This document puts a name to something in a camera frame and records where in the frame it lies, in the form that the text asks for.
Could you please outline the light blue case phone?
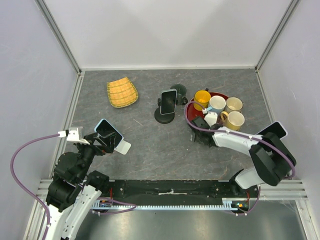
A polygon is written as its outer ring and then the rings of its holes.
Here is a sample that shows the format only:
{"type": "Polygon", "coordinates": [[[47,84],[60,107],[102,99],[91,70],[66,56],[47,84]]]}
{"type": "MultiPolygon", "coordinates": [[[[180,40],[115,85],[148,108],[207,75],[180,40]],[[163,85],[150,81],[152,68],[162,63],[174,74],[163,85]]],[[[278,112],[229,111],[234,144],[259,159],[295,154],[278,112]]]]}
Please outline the light blue case phone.
{"type": "Polygon", "coordinates": [[[115,132],[116,133],[116,140],[115,140],[115,147],[120,143],[123,139],[123,135],[112,125],[110,124],[105,118],[101,119],[98,124],[95,126],[94,131],[105,137],[106,135],[115,132]]]}

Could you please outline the red round tray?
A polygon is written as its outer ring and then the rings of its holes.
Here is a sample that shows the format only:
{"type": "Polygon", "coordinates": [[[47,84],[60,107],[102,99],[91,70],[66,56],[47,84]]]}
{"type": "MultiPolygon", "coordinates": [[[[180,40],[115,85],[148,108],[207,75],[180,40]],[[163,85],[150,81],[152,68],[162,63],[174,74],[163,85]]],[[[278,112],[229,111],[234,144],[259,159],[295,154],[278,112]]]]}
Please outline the red round tray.
{"type": "MultiPolygon", "coordinates": [[[[209,92],[211,97],[213,96],[221,96],[223,97],[225,100],[227,100],[229,97],[227,95],[224,95],[222,93],[218,93],[218,92],[209,92]]],[[[222,120],[220,118],[220,114],[217,115],[218,118],[217,118],[217,124],[221,124],[222,123],[222,120]]],[[[187,107],[187,119],[189,121],[192,121],[194,118],[196,117],[201,117],[204,119],[204,114],[202,111],[198,111],[194,108],[194,104],[190,104],[188,107],[187,107]]]]}

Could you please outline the black round phone stand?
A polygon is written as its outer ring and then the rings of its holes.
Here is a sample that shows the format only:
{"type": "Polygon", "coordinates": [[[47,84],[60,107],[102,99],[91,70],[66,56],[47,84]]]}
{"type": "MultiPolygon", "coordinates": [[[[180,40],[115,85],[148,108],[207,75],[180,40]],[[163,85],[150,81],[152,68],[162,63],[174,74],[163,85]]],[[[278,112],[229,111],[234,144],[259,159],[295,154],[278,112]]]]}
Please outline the black round phone stand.
{"type": "Polygon", "coordinates": [[[158,108],[154,111],[154,119],[160,124],[171,123],[175,118],[175,109],[173,110],[172,113],[161,114],[161,106],[162,106],[161,98],[157,99],[157,104],[158,104],[158,108]]]}

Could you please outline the clear case phone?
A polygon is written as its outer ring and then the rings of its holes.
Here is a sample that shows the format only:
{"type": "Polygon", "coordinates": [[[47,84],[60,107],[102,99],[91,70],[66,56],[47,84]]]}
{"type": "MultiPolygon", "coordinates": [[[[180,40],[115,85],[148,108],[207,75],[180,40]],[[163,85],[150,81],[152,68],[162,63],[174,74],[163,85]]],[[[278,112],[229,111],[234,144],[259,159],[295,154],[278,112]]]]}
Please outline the clear case phone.
{"type": "Polygon", "coordinates": [[[175,88],[162,91],[160,99],[160,113],[162,115],[172,114],[175,112],[177,99],[177,90],[175,88]]]}

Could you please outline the purple case phone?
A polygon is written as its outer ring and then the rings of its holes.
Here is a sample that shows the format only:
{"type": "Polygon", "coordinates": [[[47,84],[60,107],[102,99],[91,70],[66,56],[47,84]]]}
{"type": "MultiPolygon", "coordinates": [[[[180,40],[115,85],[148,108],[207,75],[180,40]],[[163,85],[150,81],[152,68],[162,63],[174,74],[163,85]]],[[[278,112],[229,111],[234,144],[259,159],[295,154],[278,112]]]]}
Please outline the purple case phone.
{"type": "Polygon", "coordinates": [[[282,139],[288,135],[288,131],[285,129],[285,127],[279,121],[275,121],[272,124],[268,125],[264,129],[259,131],[257,133],[257,135],[265,135],[267,133],[273,133],[279,139],[282,139]]]}

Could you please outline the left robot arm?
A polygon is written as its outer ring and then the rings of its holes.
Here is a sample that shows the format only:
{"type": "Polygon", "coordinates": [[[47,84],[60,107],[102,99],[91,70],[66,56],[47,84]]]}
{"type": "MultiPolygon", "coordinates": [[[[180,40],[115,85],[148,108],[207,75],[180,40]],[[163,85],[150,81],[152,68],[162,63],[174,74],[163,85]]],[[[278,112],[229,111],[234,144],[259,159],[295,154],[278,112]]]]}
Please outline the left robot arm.
{"type": "Polygon", "coordinates": [[[78,152],[62,154],[54,168],[45,200],[49,223],[43,237],[46,240],[73,240],[94,202],[110,191],[107,175],[88,170],[94,157],[114,152],[116,133],[101,135],[94,132],[82,137],[74,128],[59,131],[58,136],[74,143],[78,152]]]}

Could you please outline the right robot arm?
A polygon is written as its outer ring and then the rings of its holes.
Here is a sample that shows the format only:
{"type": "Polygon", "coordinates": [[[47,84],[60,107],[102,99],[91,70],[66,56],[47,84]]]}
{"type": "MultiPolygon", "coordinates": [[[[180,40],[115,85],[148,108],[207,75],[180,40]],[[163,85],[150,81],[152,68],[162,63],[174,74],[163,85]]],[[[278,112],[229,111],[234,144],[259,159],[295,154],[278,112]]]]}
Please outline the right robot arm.
{"type": "Polygon", "coordinates": [[[240,170],[232,177],[229,191],[242,196],[248,188],[268,184],[277,186],[295,175],[296,159],[273,132],[252,135],[231,130],[220,124],[209,126],[200,116],[187,121],[196,140],[211,147],[227,148],[249,156],[253,167],[240,170]]]}

